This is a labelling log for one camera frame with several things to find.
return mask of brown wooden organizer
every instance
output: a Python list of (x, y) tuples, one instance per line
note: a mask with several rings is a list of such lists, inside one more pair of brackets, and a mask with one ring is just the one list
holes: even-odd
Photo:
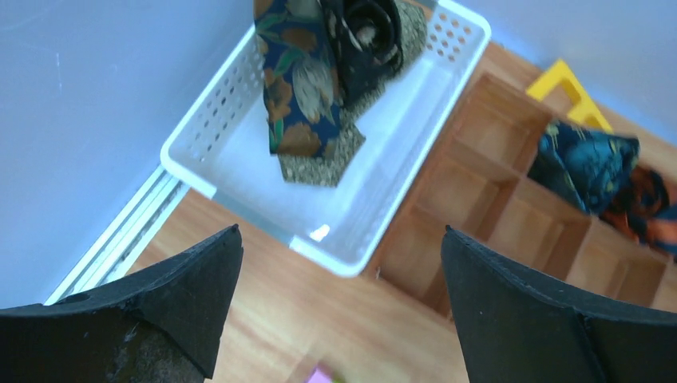
[(546, 274), (677, 312), (677, 267), (530, 180), (555, 114), (490, 74), (454, 110), (367, 273), (451, 318), (441, 272), (445, 225)]

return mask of white tray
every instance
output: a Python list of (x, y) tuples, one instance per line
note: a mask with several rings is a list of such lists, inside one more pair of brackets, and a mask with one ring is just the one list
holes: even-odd
[(268, 154), (253, 25), (164, 143), (162, 164), (291, 249), (337, 275), (355, 276), (414, 181), (491, 29), (482, 16), (440, 0), (428, 32), (423, 55), (358, 120), (366, 142), (337, 188), (285, 183)]

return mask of yellow plastic bracket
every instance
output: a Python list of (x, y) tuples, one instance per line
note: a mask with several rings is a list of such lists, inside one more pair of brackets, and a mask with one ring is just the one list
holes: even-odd
[(538, 77), (527, 89), (527, 94), (542, 102), (558, 85), (562, 86), (572, 101), (573, 107), (567, 114), (570, 120), (613, 133), (612, 126), (562, 59), (555, 61), (555, 64)]

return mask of teal patterned cloth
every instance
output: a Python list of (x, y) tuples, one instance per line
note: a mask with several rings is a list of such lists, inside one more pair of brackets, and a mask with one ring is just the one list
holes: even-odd
[(587, 214), (598, 215), (627, 186), (639, 140), (552, 121), (538, 143), (529, 178)]
[(317, 0), (255, 0), (271, 154), (334, 156), (340, 86)]

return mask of wooden compartment box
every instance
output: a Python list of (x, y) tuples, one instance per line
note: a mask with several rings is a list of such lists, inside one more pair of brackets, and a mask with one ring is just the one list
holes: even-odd
[(451, 318), (441, 271), (449, 224), (573, 286), (677, 312), (677, 267), (526, 174), (554, 117), (484, 75), (457, 106), (367, 270)]

